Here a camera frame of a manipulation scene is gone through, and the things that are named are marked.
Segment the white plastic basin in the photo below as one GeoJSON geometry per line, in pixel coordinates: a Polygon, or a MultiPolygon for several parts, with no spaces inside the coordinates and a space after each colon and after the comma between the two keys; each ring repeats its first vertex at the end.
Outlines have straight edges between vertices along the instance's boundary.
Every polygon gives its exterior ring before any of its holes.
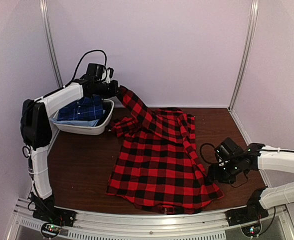
{"type": "Polygon", "coordinates": [[[106,127],[109,125],[113,110],[114,110],[115,103],[111,99],[104,99],[103,100],[103,109],[104,109],[104,117],[97,122],[95,126],[82,126],[82,125],[70,125],[70,124],[62,124],[60,121],[55,121],[54,119],[57,118],[58,112],[53,115],[53,118],[49,120],[61,131],[73,134],[80,134],[80,135],[100,135],[102,134],[106,127]]]}

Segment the red black plaid shirt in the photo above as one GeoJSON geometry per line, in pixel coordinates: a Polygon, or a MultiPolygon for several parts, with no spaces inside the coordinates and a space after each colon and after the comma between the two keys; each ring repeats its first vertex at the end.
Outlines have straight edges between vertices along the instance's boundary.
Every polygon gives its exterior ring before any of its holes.
{"type": "Polygon", "coordinates": [[[123,143],[106,193],[158,214],[196,214],[221,199],[196,152],[195,118],[174,107],[153,110],[121,86],[118,98],[130,116],[109,129],[123,143]]]}

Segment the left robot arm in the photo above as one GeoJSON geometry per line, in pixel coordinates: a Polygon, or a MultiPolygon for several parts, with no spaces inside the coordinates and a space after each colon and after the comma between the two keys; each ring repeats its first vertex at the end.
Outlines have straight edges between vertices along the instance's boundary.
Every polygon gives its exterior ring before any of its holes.
{"type": "Polygon", "coordinates": [[[28,173],[31,177],[32,192],[38,198],[44,200],[52,195],[47,166],[47,152],[53,139],[49,118],[85,95],[99,95],[108,99],[115,97],[118,92],[117,80],[96,83],[77,79],[35,100],[27,99],[23,102],[20,132],[28,148],[28,173]]]}

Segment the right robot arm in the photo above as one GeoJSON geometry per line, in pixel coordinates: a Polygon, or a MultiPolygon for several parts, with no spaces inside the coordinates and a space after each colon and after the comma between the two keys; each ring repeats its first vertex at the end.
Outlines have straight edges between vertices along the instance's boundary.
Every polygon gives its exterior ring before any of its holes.
{"type": "MultiPolygon", "coordinates": [[[[215,148],[216,163],[209,166],[207,180],[233,184],[238,174],[250,171],[279,171],[294,174],[294,150],[251,143],[246,149],[232,139],[225,139],[215,148]]],[[[243,217],[253,221],[262,213],[276,206],[294,203],[294,182],[278,187],[261,188],[252,194],[243,209],[243,217]]]]}

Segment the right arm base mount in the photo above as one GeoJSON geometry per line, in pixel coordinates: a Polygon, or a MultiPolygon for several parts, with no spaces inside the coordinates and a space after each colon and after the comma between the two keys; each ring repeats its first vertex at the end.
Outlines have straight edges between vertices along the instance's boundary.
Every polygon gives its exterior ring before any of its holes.
{"type": "Polygon", "coordinates": [[[254,222],[269,216],[268,210],[264,209],[259,202],[264,190],[265,188],[255,190],[245,207],[233,208],[225,212],[229,226],[254,222]]]}

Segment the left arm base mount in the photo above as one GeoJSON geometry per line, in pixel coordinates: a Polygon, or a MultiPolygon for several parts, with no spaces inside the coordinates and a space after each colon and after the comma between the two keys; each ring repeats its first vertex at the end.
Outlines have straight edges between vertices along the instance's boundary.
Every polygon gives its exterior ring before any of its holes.
{"type": "Polygon", "coordinates": [[[42,199],[34,192],[31,192],[29,199],[30,203],[27,208],[32,211],[32,216],[35,219],[49,222],[57,226],[73,226],[76,212],[55,207],[54,195],[42,199]]]}

